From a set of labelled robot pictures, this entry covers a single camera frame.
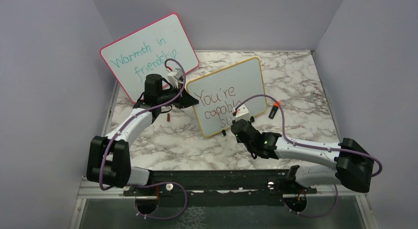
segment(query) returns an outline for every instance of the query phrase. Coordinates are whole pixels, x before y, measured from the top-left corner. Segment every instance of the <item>pink border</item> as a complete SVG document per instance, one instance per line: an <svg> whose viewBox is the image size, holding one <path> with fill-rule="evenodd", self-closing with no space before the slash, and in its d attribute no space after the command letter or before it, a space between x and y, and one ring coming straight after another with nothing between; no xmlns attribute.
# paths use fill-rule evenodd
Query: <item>pink border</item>
<svg viewBox="0 0 418 229"><path fill-rule="evenodd" d="M163 18L159 19L159 20L156 20L156 21L152 22L151 24L149 24L149 25L147 25L147 26L144 26L144 27L142 27L141 29L139 29L139 30L137 30L137 31L135 31L135 32L132 32L132 33L130 33L130 34L128 34L128 35L126 35L126 36L123 36L122 38L120 38L120 39L118 39L118 40L116 40L116 41L114 41L114 42L112 42L112 43L110 43L110 44L108 44L108 45L106 45L105 47L103 47L103 48L101 48L101 49L100 49L100 56L103 58L103 60L104 60L104 62L106 63L107 67L109 67L109 69L112 71L113 75L115 76L115 78L116 78L116 79L117 79L117 81L119 82L119 84L120 84L120 86L122 87L122 89L125 91L126 95L129 97L129 99L131 100L131 102L134 102L134 103L135 103L135 102L137 102L137 101L134 101L134 100L131 98L131 96L129 96L128 92L126 92L125 88L124 88L124 87L123 87L123 85L120 83L119 79L116 77L115 72L113 72L112 68L110 68L109 64L106 62L106 59L103 57L103 55L102 55L102 50L103 50L103 49L105 49L106 47L109 47L109 46L111 46L112 44L114 44L114 43L116 43L116 42L118 42L118 41L120 41L120 40L122 40L122 39L124 39L124 38L126 38L126 37L128 37L128 36L130 36L130 35L132 35L132 34L134 34L134 33L136 33L136 32L138 32L138 31L140 31L140 30L143 30L143 29L147 28L148 26L151 26L151 25L153 25L153 24L155 24L155 23L157 23L157 22L161 21L162 19L165 19L165 18L167 18L167 17L171 16L171 15L176 15L176 17L178 18L178 21L180 21L180 25L181 25L181 27L183 28L183 31L184 31L184 33L186 34L186 38L187 38L187 40L189 41L190 46L192 47L193 52L195 53L195 56L196 56L196 59L197 59L197 66L195 66L194 68L192 68L192 69L190 69L189 71L187 71L187 72L186 72L186 74L188 74L189 72L191 72L192 70L194 70L195 68L197 68L197 67L200 65L200 61L199 61L199 58L198 58L198 57L197 57L197 55L196 55L196 52L195 52L195 49L193 48L192 43L190 42L189 36L187 35L186 30L184 29L184 26L183 26L183 24L181 23L180 17L179 17L179 16L178 16L178 14L177 14L177 13L175 13L175 12L173 12L173 13L171 13L171 14L169 14L169 15L167 15L167 16L165 16L165 17L163 17Z"/></svg>

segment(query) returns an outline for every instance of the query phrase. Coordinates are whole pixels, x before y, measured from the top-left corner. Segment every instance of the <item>wall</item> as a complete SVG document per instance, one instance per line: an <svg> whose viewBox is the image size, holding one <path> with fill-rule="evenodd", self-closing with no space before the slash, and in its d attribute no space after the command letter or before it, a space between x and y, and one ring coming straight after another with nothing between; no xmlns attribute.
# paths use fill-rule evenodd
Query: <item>wall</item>
<svg viewBox="0 0 418 229"><path fill-rule="evenodd" d="M68 228L114 79L91 0L0 0L1 228Z"/></svg>
<svg viewBox="0 0 418 229"><path fill-rule="evenodd" d="M198 50L313 50L342 0L93 0L113 39L177 12Z"/></svg>
<svg viewBox="0 0 418 229"><path fill-rule="evenodd" d="M418 0L344 0L314 53L340 134L383 162L380 228L416 228Z"/></svg>

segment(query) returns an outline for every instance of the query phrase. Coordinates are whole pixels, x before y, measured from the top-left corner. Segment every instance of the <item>word warmth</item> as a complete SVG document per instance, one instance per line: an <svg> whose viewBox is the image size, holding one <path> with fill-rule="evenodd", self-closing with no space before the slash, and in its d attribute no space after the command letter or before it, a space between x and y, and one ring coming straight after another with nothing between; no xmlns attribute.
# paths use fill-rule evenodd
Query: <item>word warmth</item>
<svg viewBox="0 0 418 229"><path fill-rule="evenodd" d="M132 62L133 59L138 58L142 56L145 53L152 52L149 45L146 45L145 42L143 43L143 47L141 47L140 50L133 52L132 54L129 54L127 56L120 55L120 59L116 59L116 62L110 60L115 66L120 68L121 65L127 64L129 62Z"/></svg>

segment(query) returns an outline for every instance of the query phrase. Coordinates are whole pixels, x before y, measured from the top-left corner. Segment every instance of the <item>gray floor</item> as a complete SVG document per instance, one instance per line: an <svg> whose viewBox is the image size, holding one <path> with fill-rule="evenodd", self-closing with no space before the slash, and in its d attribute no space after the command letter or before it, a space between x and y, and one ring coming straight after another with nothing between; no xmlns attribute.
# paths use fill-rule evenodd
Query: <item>gray floor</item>
<svg viewBox="0 0 418 229"><path fill-rule="evenodd" d="M326 212L335 198L310 197L306 214ZM170 216L178 208L158 208L154 216ZM136 217L133 199L89 199L81 221L82 229L142 228L142 229L364 229L354 196L341 196L337 209L323 218L302 218L284 207L189 207L178 218L158 221Z"/></svg>

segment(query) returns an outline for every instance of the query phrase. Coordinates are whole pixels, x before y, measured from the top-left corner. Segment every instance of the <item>yellow border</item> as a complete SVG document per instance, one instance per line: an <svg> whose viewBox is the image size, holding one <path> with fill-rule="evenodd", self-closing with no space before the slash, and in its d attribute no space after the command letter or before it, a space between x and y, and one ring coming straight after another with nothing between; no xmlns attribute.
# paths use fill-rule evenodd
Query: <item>yellow border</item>
<svg viewBox="0 0 418 229"><path fill-rule="evenodd" d="M189 84L190 84L190 83L192 83L192 82L195 82L195 81L200 80L200 79L202 79L202 78L205 78L205 77L207 77L207 76L210 76L210 75L216 74L216 73L218 73L218 72L220 72L220 71L223 71L223 70L229 69L229 68L234 67L234 66L236 66L236 65L239 65L239 64L242 64L242 63L246 63L246 62L248 62L248 61L250 61L250 60L253 60L253 59L257 59L257 60L258 60L258 65L260 66L261 81L263 82L263 91L264 91L264 94L266 94L266 87L264 86L263 70L261 69L261 61L260 61L260 59L259 59L258 57L253 57L253 58L250 58L250 59L244 60L244 61L239 62L239 63L237 63L237 64L227 66L227 67L225 67L225 68L223 68L223 69L221 69L221 70L217 70L217 71L211 72L211 73L209 73L209 74L206 74L206 75L204 75L204 76L201 76L201 77L199 77L199 78L196 78L196 79L194 79L194 80L191 80L191 81L189 81L189 82L187 83L187 85L186 85L186 90L187 90L187 92L188 92L188 93L190 93L190 92L189 92ZM264 97L264 101L266 102L266 109L265 109L264 111L262 111L262 112L258 113L258 114L255 114L255 115L254 115L254 117L256 117L256 116L258 116L258 115L260 115L260 114L263 114L263 113L267 110L268 106L267 106L267 99L266 99L266 97ZM212 137L212 136L214 136L214 135L219 134L219 133L221 133L221 132L222 132L222 131L218 131L218 132L216 132L216 133L214 133L214 134L211 134L211 135L205 135L205 134L203 133L202 126L200 125L199 117L197 116L195 106L193 106L193 111L195 112L195 116L196 116L197 122L199 123L200 132L202 133L202 135L203 135L204 137L209 138L209 137Z"/></svg>

